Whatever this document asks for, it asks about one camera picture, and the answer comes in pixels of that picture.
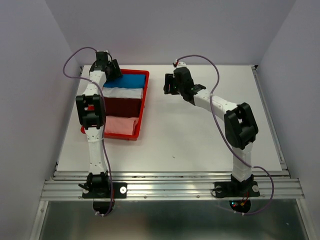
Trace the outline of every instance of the white table surface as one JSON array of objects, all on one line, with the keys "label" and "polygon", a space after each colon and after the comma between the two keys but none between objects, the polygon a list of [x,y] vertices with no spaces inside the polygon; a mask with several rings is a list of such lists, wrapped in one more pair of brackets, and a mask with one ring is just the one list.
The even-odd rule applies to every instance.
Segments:
[{"label": "white table surface", "polygon": [[[122,69],[150,72],[145,109],[137,141],[105,139],[112,171],[121,172],[202,172],[231,171],[232,154],[223,142],[212,114],[185,102],[180,95],[164,95],[165,74],[172,65],[123,65]],[[281,171],[267,117],[250,66],[219,65],[220,84],[215,95],[230,102],[250,104],[259,133],[252,149],[252,165]],[[190,65],[195,84],[208,89],[217,81],[210,65]],[[88,76],[85,66],[82,76]],[[87,82],[80,81],[78,95]],[[58,171],[88,171],[89,148],[80,132],[76,104],[58,162]]]}]

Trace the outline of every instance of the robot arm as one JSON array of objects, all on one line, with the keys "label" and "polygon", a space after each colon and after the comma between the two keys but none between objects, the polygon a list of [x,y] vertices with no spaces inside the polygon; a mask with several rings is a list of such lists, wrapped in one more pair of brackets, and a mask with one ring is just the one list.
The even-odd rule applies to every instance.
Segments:
[{"label": "robot arm", "polygon": [[[102,89],[103,85],[107,81],[106,74],[101,70],[94,70],[90,73],[90,80],[97,83]],[[106,113],[104,109],[103,99],[100,96],[99,90],[93,83],[88,83],[85,91],[81,96],[77,96],[76,103],[78,109],[79,119],[82,119],[82,125],[89,146],[89,173],[93,175],[99,175],[107,171],[107,165],[105,162],[103,151],[103,131],[106,121]],[[94,106],[94,110],[85,112],[85,109],[89,106]]]},{"label": "robot arm", "polygon": [[[121,77],[118,62],[112,59],[107,51],[97,51],[96,61],[90,68],[90,80],[82,95],[76,96],[76,108],[80,124],[84,127],[84,132],[89,146],[89,174],[85,184],[79,184],[83,189],[82,197],[84,199],[101,199],[110,198],[111,195],[117,198],[126,198],[125,192],[120,192],[120,188],[127,187],[126,183],[112,182],[108,176],[108,168],[104,155],[104,126],[106,124],[105,100],[100,93],[96,83],[100,89],[108,81]],[[108,206],[100,203],[95,205],[93,209],[100,214],[105,214]]]},{"label": "robot arm", "polygon": [[[179,62],[173,74],[165,75],[164,94],[181,95],[183,99],[197,107],[212,112],[210,105],[210,92],[205,86],[194,84],[190,71],[184,62]],[[214,114],[224,121],[225,136],[233,151],[241,157],[244,162],[251,166],[251,150],[253,142],[256,140],[258,126],[247,103],[236,104],[218,96],[212,96]],[[236,197],[249,191],[253,181],[251,168],[233,156],[233,169],[231,183],[225,186],[234,188],[235,191],[228,189]]]}]

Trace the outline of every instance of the red tray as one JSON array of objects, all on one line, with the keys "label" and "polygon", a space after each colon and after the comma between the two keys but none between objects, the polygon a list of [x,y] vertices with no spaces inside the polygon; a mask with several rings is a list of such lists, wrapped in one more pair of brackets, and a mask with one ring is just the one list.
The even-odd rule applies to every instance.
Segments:
[{"label": "red tray", "polygon": [[[121,69],[121,72],[122,72],[122,74],[142,74],[142,75],[145,75],[145,83],[144,83],[144,88],[143,88],[143,97],[142,97],[142,102],[141,102],[139,120],[138,120],[137,125],[135,126],[133,135],[104,133],[104,137],[109,138],[109,139],[124,139],[124,140],[136,141],[139,137],[142,117],[144,114],[145,101],[146,101],[148,82],[149,82],[149,72],[144,71],[144,70],[130,70],[130,69]],[[81,132],[83,134],[85,134],[85,128],[83,126],[81,127]]]}]

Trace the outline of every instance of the gray wall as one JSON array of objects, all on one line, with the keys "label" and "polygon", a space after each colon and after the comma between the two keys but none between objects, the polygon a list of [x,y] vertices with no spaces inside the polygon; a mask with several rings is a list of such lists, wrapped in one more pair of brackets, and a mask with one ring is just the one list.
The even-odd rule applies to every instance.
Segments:
[{"label": "gray wall", "polygon": [[[122,64],[169,64],[187,54],[218,64],[258,64],[294,0],[46,2],[73,51],[108,48]],[[94,60],[85,54],[77,59]]]},{"label": "gray wall", "polygon": [[286,163],[292,176],[300,179],[318,231],[319,10],[319,0],[297,0],[258,67]]},{"label": "gray wall", "polygon": [[[0,239],[28,239],[52,175],[75,82],[70,48],[44,0],[0,7]],[[78,74],[75,61],[70,74]]]}]

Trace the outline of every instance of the screw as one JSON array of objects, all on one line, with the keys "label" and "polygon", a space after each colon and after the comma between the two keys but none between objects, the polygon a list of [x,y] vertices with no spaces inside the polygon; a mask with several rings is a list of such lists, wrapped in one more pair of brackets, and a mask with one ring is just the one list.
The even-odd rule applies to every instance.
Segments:
[{"label": "screw", "polygon": [[259,192],[259,187],[258,187],[257,185],[253,185],[253,186],[252,186],[252,190],[253,190],[255,193],[257,193],[257,192]]},{"label": "screw", "polygon": [[219,185],[215,187],[215,191],[216,191],[218,194],[220,194],[220,193],[222,192],[222,190],[217,190],[217,189],[222,189],[222,187],[219,186]]},{"label": "screw", "polygon": [[125,186],[120,187],[120,193],[125,194],[127,192],[127,188]]}]

